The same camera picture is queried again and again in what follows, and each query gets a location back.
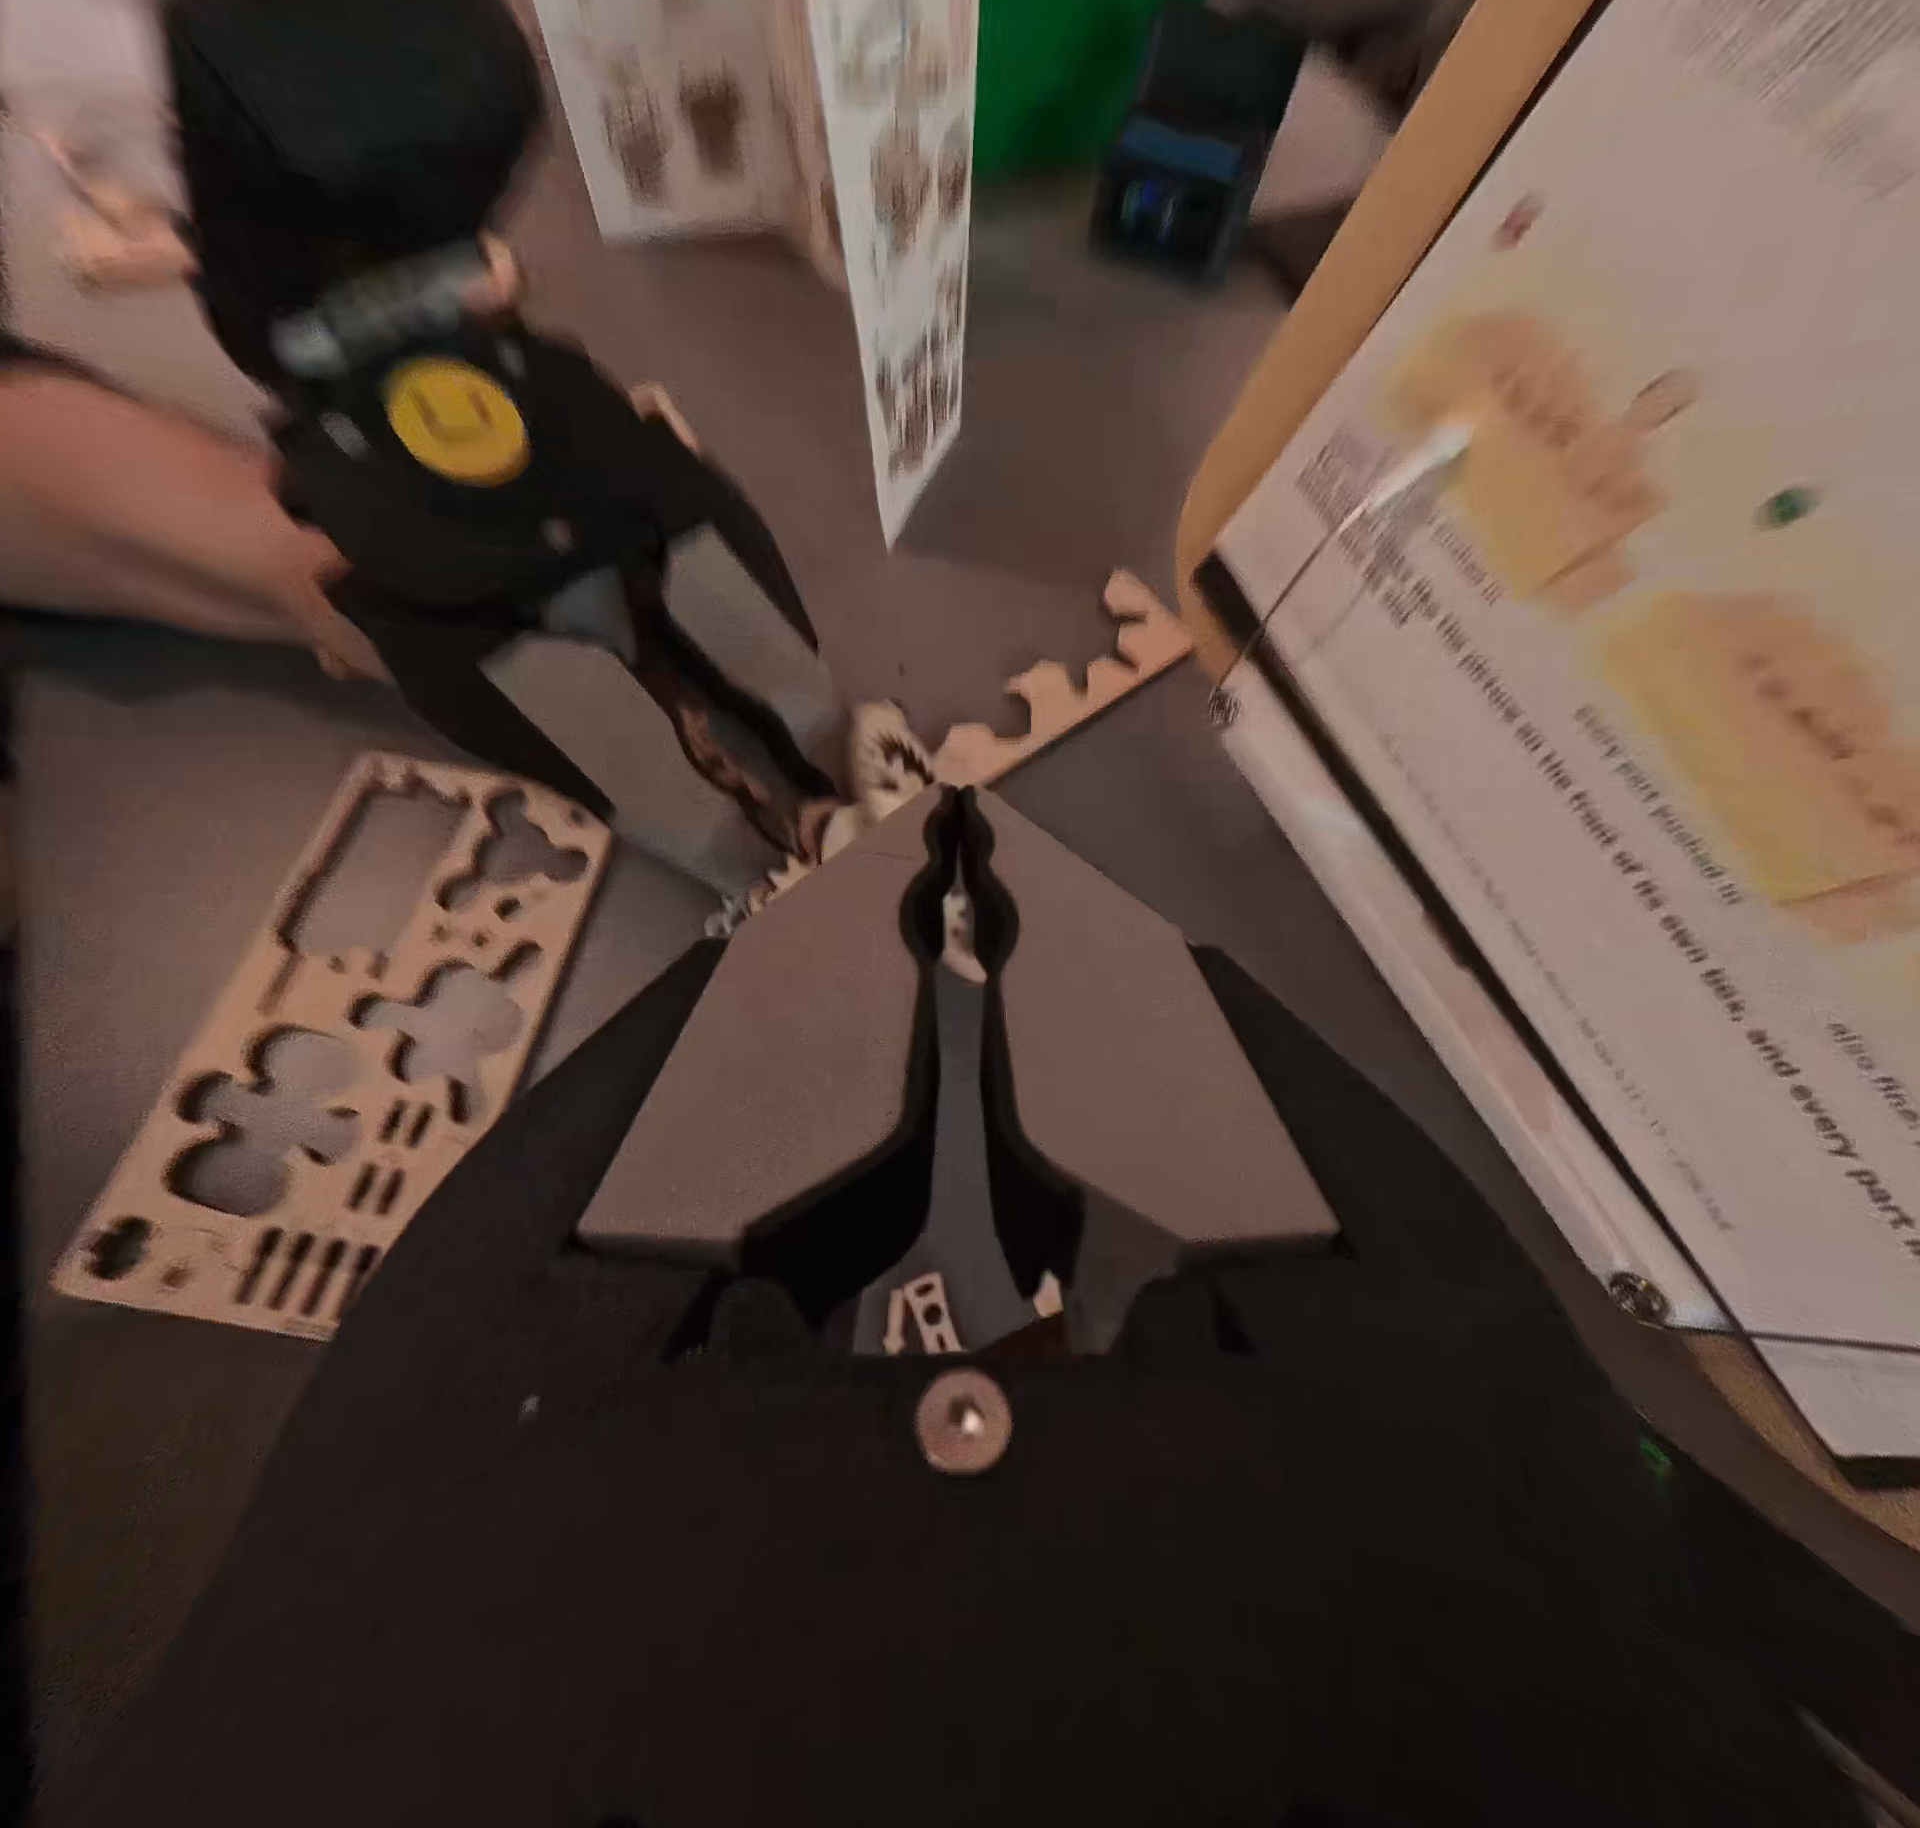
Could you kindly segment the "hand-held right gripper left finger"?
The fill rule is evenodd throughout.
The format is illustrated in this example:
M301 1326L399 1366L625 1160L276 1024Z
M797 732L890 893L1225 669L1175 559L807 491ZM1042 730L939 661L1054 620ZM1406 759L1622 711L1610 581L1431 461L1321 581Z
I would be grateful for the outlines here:
M731 935L574 1240L769 1280L822 1326L930 1210L965 798L925 788Z

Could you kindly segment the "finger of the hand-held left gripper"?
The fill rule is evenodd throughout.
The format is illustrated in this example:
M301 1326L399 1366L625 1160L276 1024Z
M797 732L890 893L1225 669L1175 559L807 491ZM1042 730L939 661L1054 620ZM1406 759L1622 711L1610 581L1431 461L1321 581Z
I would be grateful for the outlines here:
M715 524L666 541L661 610L765 764L801 798L840 798L845 694L827 661Z
M755 888L797 865L797 788L762 732L707 686L647 686L610 647L520 636L492 686L607 801L607 828L702 888Z

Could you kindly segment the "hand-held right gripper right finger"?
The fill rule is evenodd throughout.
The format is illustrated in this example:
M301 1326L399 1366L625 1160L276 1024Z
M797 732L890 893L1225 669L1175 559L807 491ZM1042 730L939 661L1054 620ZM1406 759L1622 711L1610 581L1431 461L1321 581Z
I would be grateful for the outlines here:
M1184 930L1014 810L965 791L984 986L984 1134L1001 1257L1114 1343L1137 1295L1331 1249L1339 1220Z

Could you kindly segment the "wooden gear assembly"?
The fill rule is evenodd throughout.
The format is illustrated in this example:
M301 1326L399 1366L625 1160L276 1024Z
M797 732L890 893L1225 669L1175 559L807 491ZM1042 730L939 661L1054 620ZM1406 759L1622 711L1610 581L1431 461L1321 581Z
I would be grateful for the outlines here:
M851 711L847 726L847 786L851 801L812 803L801 816L801 845L780 869L722 899L707 918L705 935L722 944L751 918L769 909L780 893L796 889L832 858L847 854L922 788L939 786L935 756L912 732L901 704L865 704Z

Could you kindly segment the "person's left hand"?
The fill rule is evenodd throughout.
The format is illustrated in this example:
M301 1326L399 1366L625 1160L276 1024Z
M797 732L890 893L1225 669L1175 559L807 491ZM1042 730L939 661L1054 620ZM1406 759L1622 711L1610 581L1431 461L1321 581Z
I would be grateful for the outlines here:
M44 361L2 363L9 612L302 647L335 680L386 684L335 606L341 575L257 451Z

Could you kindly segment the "jagged wooden sheet strip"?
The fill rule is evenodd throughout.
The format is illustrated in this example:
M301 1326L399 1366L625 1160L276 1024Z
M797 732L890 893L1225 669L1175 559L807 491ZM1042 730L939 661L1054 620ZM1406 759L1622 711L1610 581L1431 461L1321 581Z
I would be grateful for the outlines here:
M939 786L989 788L1192 656L1189 629L1139 575L1116 567L1099 610L1110 647L1084 669L1035 661L1010 675L1001 699L1021 707L1021 730L957 722L935 747Z

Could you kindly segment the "white printed instruction sheet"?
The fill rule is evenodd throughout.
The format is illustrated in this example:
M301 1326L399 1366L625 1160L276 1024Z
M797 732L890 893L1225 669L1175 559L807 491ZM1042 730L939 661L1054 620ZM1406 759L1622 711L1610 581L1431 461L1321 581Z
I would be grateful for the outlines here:
M1611 0L1219 552L1705 1309L1917 1464L1917 0Z

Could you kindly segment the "folded paper instruction booklet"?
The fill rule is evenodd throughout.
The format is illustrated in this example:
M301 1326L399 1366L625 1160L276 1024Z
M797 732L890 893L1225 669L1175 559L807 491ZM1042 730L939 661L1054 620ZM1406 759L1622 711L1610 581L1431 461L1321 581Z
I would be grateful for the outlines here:
M532 0L610 239L789 233L845 295L879 529L965 426L977 0Z

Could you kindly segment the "wooden sheet with cloud cut-outs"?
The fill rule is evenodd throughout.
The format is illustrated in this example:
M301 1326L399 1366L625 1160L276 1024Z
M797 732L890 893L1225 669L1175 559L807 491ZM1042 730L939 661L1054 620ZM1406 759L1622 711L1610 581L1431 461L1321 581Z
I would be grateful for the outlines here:
M329 1341L515 1100L607 858L556 788L354 759L52 1288Z

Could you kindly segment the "small black screen device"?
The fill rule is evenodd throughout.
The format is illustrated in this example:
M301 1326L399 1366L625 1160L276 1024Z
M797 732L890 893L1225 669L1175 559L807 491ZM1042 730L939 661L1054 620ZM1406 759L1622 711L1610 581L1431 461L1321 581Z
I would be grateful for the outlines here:
M1099 162L1092 252L1211 285L1225 273L1305 67L1266 14L1170 0Z

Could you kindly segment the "green plastic bin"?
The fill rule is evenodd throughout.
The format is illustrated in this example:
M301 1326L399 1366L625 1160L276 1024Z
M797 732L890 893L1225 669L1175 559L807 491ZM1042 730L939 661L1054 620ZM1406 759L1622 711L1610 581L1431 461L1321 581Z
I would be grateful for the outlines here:
M977 0L975 172L1074 172L1107 151L1166 0Z

